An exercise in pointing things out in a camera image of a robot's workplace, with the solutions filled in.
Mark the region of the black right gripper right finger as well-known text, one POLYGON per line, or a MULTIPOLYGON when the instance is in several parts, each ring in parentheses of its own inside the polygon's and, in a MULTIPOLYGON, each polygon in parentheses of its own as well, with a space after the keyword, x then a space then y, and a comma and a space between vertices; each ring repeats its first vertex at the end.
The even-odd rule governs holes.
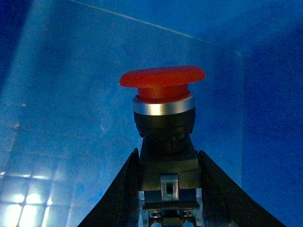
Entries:
POLYGON ((204 151, 199 151, 203 220, 206 227, 283 227, 204 151))

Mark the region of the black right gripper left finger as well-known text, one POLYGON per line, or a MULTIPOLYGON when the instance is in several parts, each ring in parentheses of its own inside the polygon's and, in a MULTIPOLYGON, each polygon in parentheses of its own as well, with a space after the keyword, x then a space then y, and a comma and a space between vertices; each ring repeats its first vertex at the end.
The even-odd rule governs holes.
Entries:
POLYGON ((101 200, 80 222, 79 226, 137 227, 140 215, 141 181, 139 151, 135 148, 101 200))

